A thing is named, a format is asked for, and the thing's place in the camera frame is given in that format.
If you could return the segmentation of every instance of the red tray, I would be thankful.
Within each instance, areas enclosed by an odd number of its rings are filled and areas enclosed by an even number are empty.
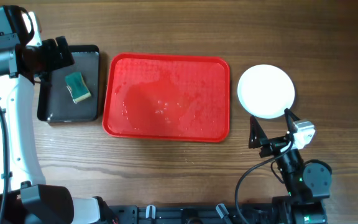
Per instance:
[[[115,137],[219,142],[229,133],[230,68],[217,57],[119,54],[103,128]]]

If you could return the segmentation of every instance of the wood grain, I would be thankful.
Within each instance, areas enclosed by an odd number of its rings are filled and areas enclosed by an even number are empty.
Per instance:
[[[2,1],[0,4],[13,4]],[[333,168],[330,223],[358,223],[358,1],[31,1],[43,39],[96,44],[103,72],[120,52],[222,57],[231,67],[231,132],[220,144],[108,136],[101,119],[50,126],[37,120],[37,154],[47,183],[110,205],[233,204],[241,174],[261,159],[247,148],[249,114],[236,96],[240,75],[261,63],[286,71],[296,88],[294,112],[316,125],[304,159]],[[283,119],[262,121],[282,135]],[[241,200],[268,202],[286,191],[262,167],[243,183]]]

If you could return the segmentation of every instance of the wooden tabletop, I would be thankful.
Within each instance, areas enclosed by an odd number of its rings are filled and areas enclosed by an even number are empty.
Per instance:
[[[102,196],[110,205],[232,205],[239,177],[262,161],[258,149],[247,147],[250,114],[236,87],[245,70],[266,63],[288,73],[296,88],[293,111],[316,126],[313,142],[301,151],[304,160],[333,168],[331,198],[325,200],[330,223],[358,223],[358,1],[14,4],[36,13],[43,39],[64,35],[69,44],[96,44],[102,77],[120,52],[218,56],[231,67],[231,130],[219,144],[113,138],[100,118],[49,125],[36,117],[36,85],[35,142],[48,184],[65,186],[76,197]],[[270,137],[286,131],[282,118],[260,123]],[[286,193],[264,166],[246,178],[240,201],[269,202]]]

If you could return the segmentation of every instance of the green sponge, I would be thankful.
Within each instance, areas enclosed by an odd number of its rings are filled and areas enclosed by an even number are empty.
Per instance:
[[[74,72],[65,77],[67,88],[73,97],[74,103],[78,103],[91,96],[88,87],[86,87],[81,72]]]

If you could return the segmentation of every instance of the round plate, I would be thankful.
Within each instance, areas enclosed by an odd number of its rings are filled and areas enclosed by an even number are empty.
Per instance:
[[[250,114],[272,119],[292,106],[295,88],[283,70],[272,65],[256,65],[242,74],[237,95]]]

